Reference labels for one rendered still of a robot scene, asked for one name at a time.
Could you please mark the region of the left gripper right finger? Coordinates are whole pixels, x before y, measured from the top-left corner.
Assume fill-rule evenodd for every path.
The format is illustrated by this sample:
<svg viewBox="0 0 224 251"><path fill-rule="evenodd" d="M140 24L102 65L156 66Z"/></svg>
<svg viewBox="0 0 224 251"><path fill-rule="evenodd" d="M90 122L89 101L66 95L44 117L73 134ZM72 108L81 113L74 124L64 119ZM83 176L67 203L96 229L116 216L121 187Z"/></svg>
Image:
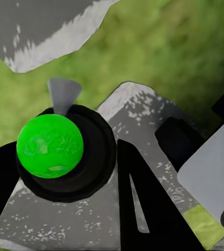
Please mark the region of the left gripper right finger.
<svg viewBox="0 0 224 251"><path fill-rule="evenodd" d="M117 141L121 251L205 251L138 149ZM131 174L149 228L138 230Z"/></svg>

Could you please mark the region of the insectifuge atomizer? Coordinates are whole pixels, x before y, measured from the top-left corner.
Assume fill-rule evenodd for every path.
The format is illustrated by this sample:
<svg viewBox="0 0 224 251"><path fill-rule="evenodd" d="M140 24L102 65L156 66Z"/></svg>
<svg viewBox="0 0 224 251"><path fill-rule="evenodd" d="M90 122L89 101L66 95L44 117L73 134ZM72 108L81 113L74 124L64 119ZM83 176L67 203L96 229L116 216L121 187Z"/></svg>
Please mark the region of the insectifuge atomizer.
<svg viewBox="0 0 224 251"><path fill-rule="evenodd" d="M38 197L72 203L105 186L117 167L111 126L99 113L74 105L81 84L63 77L48 80L52 107L30 120L16 145L17 171Z"/></svg>

